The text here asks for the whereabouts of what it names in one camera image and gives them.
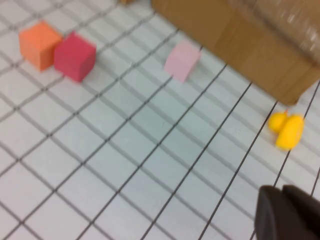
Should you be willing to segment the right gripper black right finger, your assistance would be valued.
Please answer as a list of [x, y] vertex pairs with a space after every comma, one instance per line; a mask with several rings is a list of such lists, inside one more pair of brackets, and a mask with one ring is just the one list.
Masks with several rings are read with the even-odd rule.
[[304, 240], [320, 239], [320, 201], [294, 185], [284, 185], [282, 193], [297, 211], [306, 230]]

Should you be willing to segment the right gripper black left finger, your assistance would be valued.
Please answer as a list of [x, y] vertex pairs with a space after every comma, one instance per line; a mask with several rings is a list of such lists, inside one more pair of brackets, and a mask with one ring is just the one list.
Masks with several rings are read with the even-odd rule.
[[303, 240], [304, 223], [295, 207], [276, 187], [259, 189], [254, 229], [258, 240]]

